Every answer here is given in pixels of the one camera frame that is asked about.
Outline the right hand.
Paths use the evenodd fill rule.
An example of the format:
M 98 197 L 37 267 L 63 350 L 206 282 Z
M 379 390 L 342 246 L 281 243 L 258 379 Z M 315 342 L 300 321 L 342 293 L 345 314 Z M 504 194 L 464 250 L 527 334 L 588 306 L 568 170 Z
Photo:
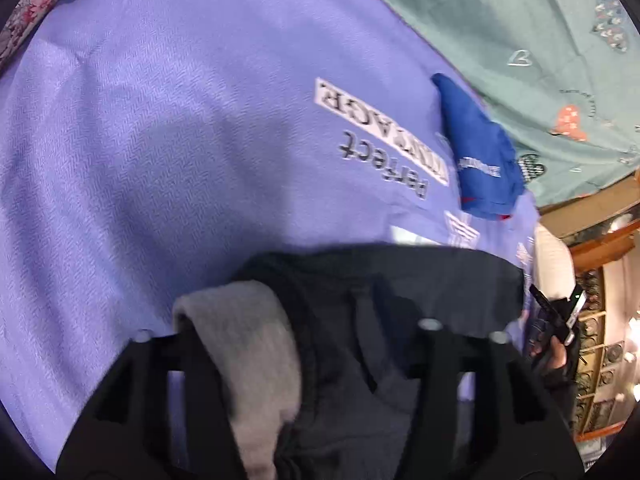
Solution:
M 552 336 L 546 344 L 537 342 L 530 352 L 530 357 L 533 359 L 533 371 L 544 375 L 566 364 L 566 347 L 558 338 Z

